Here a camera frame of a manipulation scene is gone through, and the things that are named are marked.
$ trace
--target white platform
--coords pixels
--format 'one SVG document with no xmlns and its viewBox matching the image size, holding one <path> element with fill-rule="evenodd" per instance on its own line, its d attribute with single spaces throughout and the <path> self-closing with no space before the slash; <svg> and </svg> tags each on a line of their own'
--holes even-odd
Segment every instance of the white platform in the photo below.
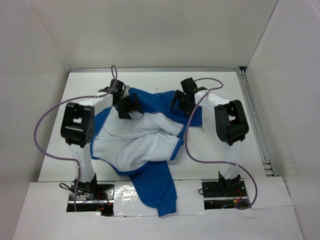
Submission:
<svg viewBox="0 0 320 240">
<path fill-rule="evenodd" d="M 274 179 L 275 182 L 271 180 L 264 184 L 261 193 L 263 196 L 273 196 L 276 207 L 262 209 L 267 200 L 260 198 L 262 205 L 259 209 L 215 209 L 202 214 L 162 218 L 152 215 L 106 217 L 97 212 L 66 212 L 67 190 L 59 188 L 56 182 L 35 182 L 30 184 L 13 239 L 303 240 L 293 206 L 290 202 L 286 203 L 288 206 L 283 205 L 285 202 L 282 200 L 289 197 L 287 191 L 268 192 L 275 185 L 284 186 L 280 177 Z M 180 206 L 183 204 L 178 201 L 177 208 Z"/>
<path fill-rule="evenodd" d="M 258 198 L 252 209 L 290 207 L 292 202 L 282 177 L 256 178 Z M 208 211 L 204 208 L 204 198 L 198 193 L 202 189 L 201 180 L 175 180 L 177 194 L 176 212 L 171 215 L 198 215 Z M 245 180 L 249 201 L 255 196 L 255 188 L 250 179 Z M 116 181 L 114 186 L 114 215 L 120 216 L 158 216 L 155 208 L 147 207 L 140 200 L 130 181 Z"/>
<path fill-rule="evenodd" d="M 256 143 L 253 128 L 245 106 L 244 97 L 236 72 L 122 72 L 119 70 L 118 78 L 126 85 L 139 88 L 151 93 L 165 92 L 181 89 L 180 82 L 186 78 L 193 79 L 211 77 L 221 80 L 224 88 L 214 93 L 222 98 L 239 99 L 245 110 L 250 131 L 246 135 L 241 150 L 241 164 L 255 177 L 264 177 L 261 155 Z M 71 72 L 69 74 L 62 100 L 69 98 L 95 95 L 96 92 L 110 84 L 112 76 L 110 72 Z M 198 81 L 197 85 L 207 88 L 217 87 L 219 83 L 212 80 Z M 65 106 L 59 108 L 56 121 L 51 134 L 47 151 L 51 154 L 70 157 L 71 152 L 65 140 L 60 136 L 60 128 Z M 190 152 L 196 158 L 207 161 L 221 161 L 223 159 L 223 143 L 218 139 L 215 129 L 214 115 L 203 111 L 203 127 L 193 128 L 189 133 Z M 127 180 L 127 177 L 119 177 L 115 171 L 101 160 L 92 160 L 93 168 L 98 181 Z M 169 162 L 169 168 L 174 180 L 216 179 L 220 166 L 218 164 L 201 164 L 192 161 L 182 146 L 174 161 Z M 40 182 L 72 181 L 75 178 L 74 163 L 44 158 L 39 176 Z"/>
</svg>

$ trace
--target garment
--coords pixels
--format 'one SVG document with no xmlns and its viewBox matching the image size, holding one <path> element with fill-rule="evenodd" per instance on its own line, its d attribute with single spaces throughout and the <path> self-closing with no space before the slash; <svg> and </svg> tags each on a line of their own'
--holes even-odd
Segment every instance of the garment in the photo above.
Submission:
<svg viewBox="0 0 320 240">
<path fill-rule="evenodd" d="M 95 117 L 91 156 L 109 163 L 118 175 L 130 176 L 141 199 L 157 208 L 159 217 L 176 211 L 176 189 L 166 161 L 174 160 L 181 145 L 188 117 L 177 108 L 170 110 L 175 91 L 151 94 L 130 88 L 138 95 L 144 114 L 119 119 L 114 107 Z M 198 108 L 191 126 L 202 125 Z"/>
</svg>

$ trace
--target white fabric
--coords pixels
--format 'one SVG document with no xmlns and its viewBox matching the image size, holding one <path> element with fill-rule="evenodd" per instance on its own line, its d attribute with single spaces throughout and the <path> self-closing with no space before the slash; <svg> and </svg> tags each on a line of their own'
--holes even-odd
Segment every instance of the white fabric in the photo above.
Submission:
<svg viewBox="0 0 320 240">
<path fill-rule="evenodd" d="M 162 113 L 130 113 L 132 120 L 119 119 L 112 107 L 93 142 L 93 156 L 107 161 L 119 172 L 130 172 L 148 161 L 170 160 L 182 141 L 177 135 L 184 125 Z"/>
</svg>

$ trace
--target red wire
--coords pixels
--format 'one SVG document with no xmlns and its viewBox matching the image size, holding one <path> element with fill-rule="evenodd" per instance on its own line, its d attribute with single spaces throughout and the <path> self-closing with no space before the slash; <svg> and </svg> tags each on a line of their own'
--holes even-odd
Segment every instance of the red wire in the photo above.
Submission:
<svg viewBox="0 0 320 240">
<path fill-rule="evenodd" d="M 243 195 L 242 195 L 242 191 L 240 191 L 239 189 L 236 189 L 236 191 L 238 191 L 241 195 L 240 199 L 242 199 Z"/>
<path fill-rule="evenodd" d="M 105 199 L 106 199 L 106 202 L 108 203 L 108 205 L 110 205 L 107 194 L 105 194 Z"/>
</svg>

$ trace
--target cable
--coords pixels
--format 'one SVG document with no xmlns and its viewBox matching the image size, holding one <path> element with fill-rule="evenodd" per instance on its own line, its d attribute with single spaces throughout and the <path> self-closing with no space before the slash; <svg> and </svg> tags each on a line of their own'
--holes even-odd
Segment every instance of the cable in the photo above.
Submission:
<svg viewBox="0 0 320 240">
<path fill-rule="evenodd" d="M 110 88 L 110 90 L 104 94 L 104 95 L 100 95 L 98 96 L 99 98 L 102 98 L 102 97 L 105 97 L 107 95 L 109 95 L 116 87 L 117 85 L 117 82 L 118 82 L 118 71 L 117 71 L 117 67 L 115 65 L 112 65 L 111 66 L 111 74 L 112 74 L 112 77 L 114 79 L 114 83 L 112 85 L 112 87 Z M 80 162 L 79 160 L 75 159 L 75 158 L 67 158 L 67 157 L 60 157 L 60 156 L 55 156 L 55 155 L 52 155 L 50 153 L 47 153 L 46 150 L 44 150 L 38 143 L 38 140 L 37 140 L 37 131 L 38 131 L 38 128 L 39 128 L 39 125 L 40 123 L 42 122 L 42 120 L 49 114 L 51 113 L 53 110 L 55 110 L 56 108 L 58 108 L 59 106 L 61 106 L 62 104 L 65 104 L 65 103 L 68 103 L 68 102 L 71 102 L 71 101 L 74 101 L 74 100 L 79 100 L 79 99 L 89 99 L 89 98 L 95 98 L 96 96 L 94 95 L 88 95 L 88 96 L 77 96 L 77 97 L 73 97 L 73 98 L 70 98 L 68 100 L 65 100 L 65 101 L 62 101 L 60 103 L 58 103 L 57 105 L 51 107 L 48 111 L 46 111 L 38 120 L 38 122 L 36 123 L 35 127 L 34 127 L 34 131 L 33 131 L 33 141 L 34 141 L 34 144 L 35 146 L 38 148 L 38 150 L 44 154 L 45 156 L 48 156 L 52 159 L 57 159 L 57 160 L 63 160 L 63 161 L 73 161 L 73 162 L 76 162 L 77 166 L 78 166 L 78 174 L 77 174 L 77 178 L 76 178 L 76 183 L 75 183 L 75 187 L 74 187 L 74 202 L 73 202 L 73 206 L 74 206 L 74 211 L 76 212 L 77 211 L 77 204 L 76 204 L 76 197 L 77 197 L 77 191 L 78 191 L 78 186 L 79 186 L 79 178 L 81 176 L 81 166 L 80 166 Z"/>
<path fill-rule="evenodd" d="M 229 164 L 229 165 L 233 165 L 233 166 L 238 166 L 238 167 L 241 168 L 246 174 L 248 174 L 248 176 L 251 178 L 251 180 L 252 180 L 252 182 L 253 182 L 253 184 L 254 184 L 254 189 L 255 189 L 255 194 L 254 194 L 253 201 L 252 201 L 250 204 L 248 204 L 248 206 L 246 206 L 246 207 L 241 207 L 241 208 L 238 207 L 238 204 L 241 203 L 241 202 L 245 202 L 245 201 L 246 201 L 245 199 L 240 200 L 240 201 L 238 201 L 237 203 L 234 204 L 234 207 L 235 207 L 236 209 L 238 209 L 238 210 L 246 210 L 246 209 L 251 208 L 251 207 L 253 206 L 253 204 L 255 204 L 255 202 L 256 202 L 256 200 L 257 200 L 257 197 L 258 197 L 258 186 L 257 186 L 257 183 L 256 183 L 254 177 L 253 177 L 243 166 L 241 166 L 241 165 L 239 165 L 239 164 L 237 164 L 237 163 L 230 162 L 230 161 L 202 161 L 202 160 L 198 160 L 198 159 L 194 158 L 193 156 L 191 156 L 191 154 L 190 154 L 190 152 L 189 152 L 189 149 L 188 149 L 188 141 L 187 141 L 187 139 L 188 139 L 189 127 L 190 127 L 191 120 L 192 120 L 192 118 L 194 117 L 197 108 L 199 107 L 199 105 L 200 105 L 200 103 L 203 101 L 203 99 L 205 99 L 205 97 L 208 96 L 209 91 L 221 89 L 221 88 L 224 86 L 224 84 L 223 84 L 221 81 L 219 81 L 219 80 L 217 80 L 217 79 L 215 79 L 215 78 L 211 78 L 211 77 L 208 77 L 208 78 L 207 78 L 207 77 L 199 78 L 199 79 L 197 79 L 197 80 L 195 80 L 195 81 L 204 80 L 204 79 L 214 80 L 214 81 L 220 83 L 221 86 L 220 86 L 220 87 L 210 88 L 210 89 L 200 98 L 199 102 L 195 105 L 195 107 L 194 107 L 194 109 L 193 109 L 193 111 L 192 111 L 192 113 L 191 113 L 191 115 L 190 115 L 190 118 L 189 118 L 189 120 L 188 120 L 188 123 L 187 123 L 187 125 L 186 125 L 186 130 L 185 130 L 185 134 L 184 134 L 184 147 L 185 147 L 185 151 L 186 151 L 186 154 L 189 156 L 189 158 L 191 158 L 193 161 L 195 161 L 195 162 L 197 162 L 197 163 L 200 163 L 200 164 Z"/>
<path fill-rule="evenodd" d="M 242 197 L 243 197 L 242 191 L 240 191 L 239 189 L 236 189 L 236 191 L 240 193 L 240 195 L 241 195 L 240 199 L 242 199 Z"/>
<path fill-rule="evenodd" d="M 59 187 L 62 188 L 62 189 L 67 189 L 67 190 L 69 190 L 69 191 L 72 192 L 72 193 L 75 191 L 74 189 L 72 189 L 71 187 L 69 187 L 67 184 L 65 184 L 65 183 L 63 183 L 63 182 L 61 182 L 61 183 L 59 184 Z"/>
<path fill-rule="evenodd" d="M 108 194 L 107 193 L 104 193 L 103 191 L 101 191 L 101 193 L 105 194 L 105 199 L 106 199 L 106 202 L 109 206 L 111 206 L 111 204 L 109 203 L 109 199 L 108 199 Z"/>
</svg>

